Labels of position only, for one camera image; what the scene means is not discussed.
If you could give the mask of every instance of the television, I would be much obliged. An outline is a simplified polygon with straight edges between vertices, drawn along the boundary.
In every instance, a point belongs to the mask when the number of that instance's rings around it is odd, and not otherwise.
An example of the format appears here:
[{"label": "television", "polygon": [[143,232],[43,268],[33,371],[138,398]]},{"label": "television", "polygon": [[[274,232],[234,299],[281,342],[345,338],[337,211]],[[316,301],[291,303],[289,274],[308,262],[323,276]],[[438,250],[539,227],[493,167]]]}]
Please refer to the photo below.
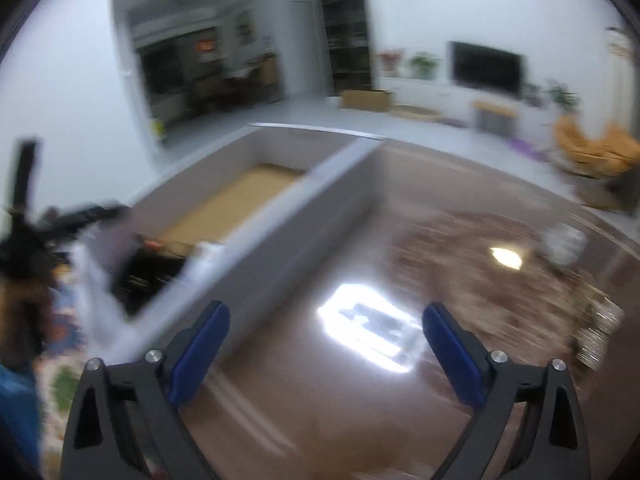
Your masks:
[{"label": "television", "polygon": [[456,84],[520,98],[522,56],[487,46],[451,43],[452,75]]}]

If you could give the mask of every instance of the white floor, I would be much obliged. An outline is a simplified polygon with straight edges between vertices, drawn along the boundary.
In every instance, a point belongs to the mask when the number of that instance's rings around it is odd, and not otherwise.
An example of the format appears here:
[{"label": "white floor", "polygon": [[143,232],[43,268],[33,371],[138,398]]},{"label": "white floor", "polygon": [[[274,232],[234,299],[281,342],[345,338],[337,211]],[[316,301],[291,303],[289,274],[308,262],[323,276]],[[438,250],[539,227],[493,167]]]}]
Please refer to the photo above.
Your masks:
[{"label": "white floor", "polygon": [[[323,126],[367,132],[441,150],[520,177],[569,200],[573,186],[564,173],[546,162],[531,160],[511,148],[499,136],[444,124],[421,123],[390,114],[346,110],[323,97],[284,100],[254,108],[203,116],[176,124],[170,130],[166,161],[172,164],[210,142],[251,123],[284,123]],[[638,241],[638,220],[629,216],[589,209],[624,234]]]}]

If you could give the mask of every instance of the silver bolt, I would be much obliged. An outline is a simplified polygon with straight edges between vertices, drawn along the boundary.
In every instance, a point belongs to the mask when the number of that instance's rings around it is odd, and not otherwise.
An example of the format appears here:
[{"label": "silver bolt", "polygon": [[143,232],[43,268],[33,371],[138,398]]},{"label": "silver bolt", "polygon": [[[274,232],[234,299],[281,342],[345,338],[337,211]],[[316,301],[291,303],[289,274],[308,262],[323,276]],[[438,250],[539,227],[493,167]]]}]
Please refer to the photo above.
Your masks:
[{"label": "silver bolt", "polygon": [[494,350],[491,352],[491,359],[497,363],[505,363],[509,360],[509,357],[502,350]]},{"label": "silver bolt", "polygon": [[100,364],[101,361],[100,359],[98,359],[97,357],[94,357],[93,359],[89,359],[86,362],[86,365],[84,366],[87,370],[97,370],[98,368],[100,368]]},{"label": "silver bolt", "polygon": [[145,361],[148,363],[157,363],[160,359],[162,359],[161,350],[149,350],[145,355]]},{"label": "silver bolt", "polygon": [[566,363],[562,359],[554,359],[551,361],[551,365],[559,372],[566,370]]}]

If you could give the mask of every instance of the tiled floor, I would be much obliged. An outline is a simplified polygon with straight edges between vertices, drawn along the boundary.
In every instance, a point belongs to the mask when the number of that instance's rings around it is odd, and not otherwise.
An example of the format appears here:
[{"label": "tiled floor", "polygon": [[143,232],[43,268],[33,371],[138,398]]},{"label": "tiled floor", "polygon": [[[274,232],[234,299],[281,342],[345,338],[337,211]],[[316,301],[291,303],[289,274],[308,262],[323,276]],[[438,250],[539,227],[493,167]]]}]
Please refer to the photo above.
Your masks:
[{"label": "tiled floor", "polygon": [[[443,300],[490,349],[504,348],[521,362],[546,362],[562,352],[553,341],[570,336],[565,323],[553,322],[560,310],[572,312],[564,277],[531,247],[521,271],[500,267],[489,248],[523,248],[562,221],[585,232],[579,267],[627,316],[602,368],[578,382],[592,478],[606,478],[640,424],[640,368],[632,364],[640,352],[638,246],[620,240],[628,244],[622,248],[609,226],[575,203],[480,164],[393,141],[380,161],[380,204],[182,410],[204,455],[225,480],[430,478],[470,417],[433,351],[403,344],[405,355],[393,366],[370,351],[380,345],[362,343],[370,337],[354,338],[361,331],[342,321],[332,325],[319,309],[347,285],[362,311],[358,322],[388,341],[398,319],[409,326],[425,304]],[[458,227],[448,218],[458,218]],[[378,297],[391,306],[371,314],[368,305]],[[344,297],[340,304],[340,312],[350,311]],[[396,311],[396,317],[380,314]],[[518,413],[498,446],[503,459]],[[484,478],[496,478],[499,469],[492,462]]]},{"label": "tiled floor", "polygon": [[[346,110],[322,97],[301,97],[176,124],[166,146],[168,164],[251,123],[303,124],[376,134],[459,155],[517,176],[559,196],[574,200],[571,179],[546,162],[531,160],[504,139],[444,124],[422,123],[390,114]],[[622,214],[594,212],[625,235],[638,240],[638,220]]]}]

